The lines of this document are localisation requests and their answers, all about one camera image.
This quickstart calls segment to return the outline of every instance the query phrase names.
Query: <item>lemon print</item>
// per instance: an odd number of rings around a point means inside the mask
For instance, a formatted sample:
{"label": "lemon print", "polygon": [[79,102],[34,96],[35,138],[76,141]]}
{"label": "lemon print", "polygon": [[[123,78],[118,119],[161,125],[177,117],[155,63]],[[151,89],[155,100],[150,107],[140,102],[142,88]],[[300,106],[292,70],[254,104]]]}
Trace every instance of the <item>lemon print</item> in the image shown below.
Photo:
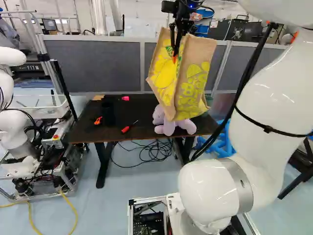
{"label": "lemon print", "polygon": [[208,107],[201,99],[201,95],[203,94],[209,70],[209,62],[202,62],[201,66],[190,65],[188,67],[186,82],[180,85],[182,92],[177,100],[175,120],[196,117],[207,111]]}
{"label": "lemon print", "polygon": [[[183,45],[180,45],[180,55],[182,54],[182,50]],[[171,40],[166,39],[163,41],[163,47],[159,50],[158,55],[156,56],[156,62],[153,68],[154,74],[151,76],[151,81],[157,87],[157,92],[166,106],[171,105],[181,61],[181,56],[179,56],[176,62],[173,63],[172,54],[173,49],[171,47]]]}

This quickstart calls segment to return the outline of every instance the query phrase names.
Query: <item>desk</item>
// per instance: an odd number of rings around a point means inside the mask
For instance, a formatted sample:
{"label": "desk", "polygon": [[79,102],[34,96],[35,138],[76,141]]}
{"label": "desk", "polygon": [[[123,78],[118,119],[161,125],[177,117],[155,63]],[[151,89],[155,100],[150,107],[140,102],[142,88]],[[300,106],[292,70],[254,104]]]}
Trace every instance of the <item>desk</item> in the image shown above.
{"label": "desk", "polygon": [[[102,116],[101,100],[90,101],[78,121],[74,124],[67,135],[69,143],[94,143],[100,160],[100,169],[96,183],[97,188],[102,188],[105,183],[107,169],[114,146],[119,141],[146,140],[168,138],[166,135],[158,135],[154,132],[155,126],[152,124],[152,114],[158,104],[154,94],[132,94],[128,95],[130,100],[121,99],[123,95],[106,95],[106,98],[113,100],[115,125],[94,126],[93,122]],[[126,134],[121,133],[121,129],[138,120]],[[189,155],[195,136],[210,135],[217,128],[218,124],[208,114],[195,117],[192,121],[197,126],[194,135],[187,134],[186,130],[176,127],[171,136],[174,142],[176,157],[184,165],[189,162]]]}

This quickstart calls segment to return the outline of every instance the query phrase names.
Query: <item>black tabletop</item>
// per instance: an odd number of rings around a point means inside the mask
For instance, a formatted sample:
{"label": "black tabletop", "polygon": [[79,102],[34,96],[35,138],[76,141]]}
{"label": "black tabletop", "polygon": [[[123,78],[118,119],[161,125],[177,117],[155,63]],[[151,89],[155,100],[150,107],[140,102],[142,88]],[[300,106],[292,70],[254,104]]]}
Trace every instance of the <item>black tabletop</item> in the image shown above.
{"label": "black tabletop", "polygon": [[[105,112],[102,100],[90,101],[79,120],[73,125],[67,135],[69,143],[90,143],[90,142],[111,142],[125,140],[161,139],[166,135],[158,135],[154,132],[152,114],[158,101],[154,94],[131,94],[127,95],[129,101],[122,99],[123,95],[106,95],[103,101],[112,103],[110,112],[114,113],[114,125],[105,123]],[[103,116],[103,124],[94,126],[97,117]],[[126,133],[122,134],[121,129],[138,120],[138,122]],[[210,135],[217,128],[218,124],[209,115],[201,115],[192,118],[197,126],[197,132],[193,136]],[[172,137],[190,136],[186,130],[176,127]]]}

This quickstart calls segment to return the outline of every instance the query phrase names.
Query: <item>yellow cable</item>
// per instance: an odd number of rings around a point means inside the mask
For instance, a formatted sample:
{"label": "yellow cable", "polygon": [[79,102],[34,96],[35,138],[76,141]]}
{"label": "yellow cable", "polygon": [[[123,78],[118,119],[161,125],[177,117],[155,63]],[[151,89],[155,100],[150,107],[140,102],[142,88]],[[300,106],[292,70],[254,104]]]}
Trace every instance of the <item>yellow cable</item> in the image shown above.
{"label": "yellow cable", "polygon": [[[78,223],[78,213],[77,210],[75,209],[75,207],[73,206],[73,204],[71,204],[71,202],[69,201],[69,199],[64,195],[64,193],[62,192],[62,190],[59,191],[59,193],[62,195],[62,197],[66,200],[66,202],[69,204],[69,206],[72,208],[74,214],[75,214],[75,223],[74,226],[72,228],[72,230],[69,232],[68,235],[72,235],[72,233],[74,232],[74,230],[76,229],[77,223]],[[28,219],[29,219],[29,223],[31,225],[31,227],[33,228],[33,230],[36,232],[37,235],[43,235],[35,226],[32,216],[31,216],[31,204],[28,201],[20,201],[20,202],[14,202],[11,204],[7,204],[7,205],[3,205],[0,206],[0,208],[6,208],[6,207],[11,207],[14,206],[16,204],[19,203],[27,203],[28,204]]]}
{"label": "yellow cable", "polygon": [[31,227],[33,228],[33,230],[38,234],[38,235],[43,235],[37,228],[36,226],[34,225],[34,222],[33,222],[33,219],[31,217],[31,205],[29,202],[27,202],[28,204],[28,220],[29,220],[29,223],[31,225]]}
{"label": "yellow cable", "polygon": [[11,203],[11,204],[8,204],[8,205],[0,206],[0,208],[11,207],[11,206],[14,206],[14,205],[16,205],[16,204],[25,203],[25,202],[27,202],[27,201],[14,202],[14,203]]}
{"label": "yellow cable", "polygon": [[72,230],[69,232],[68,235],[71,235],[74,230],[76,229],[77,223],[78,223],[78,213],[77,210],[75,209],[75,207],[73,206],[73,204],[69,201],[69,199],[64,195],[64,193],[62,192],[62,190],[59,191],[59,193],[62,195],[62,197],[66,200],[66,202],[69,204],[69,206],[72,208],[74,214],[75,214],[75,223],[74,226],[72,228]]}

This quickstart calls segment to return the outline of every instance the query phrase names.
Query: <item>circuit board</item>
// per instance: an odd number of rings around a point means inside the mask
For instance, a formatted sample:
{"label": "circuit board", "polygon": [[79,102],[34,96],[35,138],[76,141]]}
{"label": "circuit board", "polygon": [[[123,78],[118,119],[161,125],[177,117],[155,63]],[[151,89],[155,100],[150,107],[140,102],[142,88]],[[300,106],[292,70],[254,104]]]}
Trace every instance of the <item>circuit board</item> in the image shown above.
{"label": "circuit board", "polygon": [[164,235],[163,212],[134,216],[134,235]]}

